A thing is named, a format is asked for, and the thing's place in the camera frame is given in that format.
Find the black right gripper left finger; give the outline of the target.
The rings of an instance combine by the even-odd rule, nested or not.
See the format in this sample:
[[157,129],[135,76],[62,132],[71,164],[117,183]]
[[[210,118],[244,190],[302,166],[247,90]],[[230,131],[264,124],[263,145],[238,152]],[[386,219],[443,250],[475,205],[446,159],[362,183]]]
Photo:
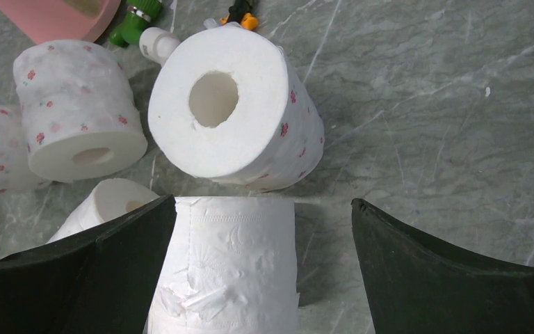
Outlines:
[[173,196],[0,260],[0,333],[142,333],[175,226]]

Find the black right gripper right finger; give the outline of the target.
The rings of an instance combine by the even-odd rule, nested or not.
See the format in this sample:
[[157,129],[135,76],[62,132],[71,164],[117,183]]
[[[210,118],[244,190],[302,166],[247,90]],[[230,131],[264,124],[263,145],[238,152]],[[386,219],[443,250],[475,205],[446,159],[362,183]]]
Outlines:
[[360,198],[351,205],[376,333],[534,333],[534,267],[450,244]]

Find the white pipe elbow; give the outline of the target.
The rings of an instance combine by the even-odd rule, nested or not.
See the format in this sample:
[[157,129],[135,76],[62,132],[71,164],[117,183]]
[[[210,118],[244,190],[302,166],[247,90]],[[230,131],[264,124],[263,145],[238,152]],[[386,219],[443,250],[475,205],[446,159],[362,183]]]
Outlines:
[[138,46],[145,58],[164,66],[180,44],[181,41],[173,33],[157,27],[150,27],[141,34]]

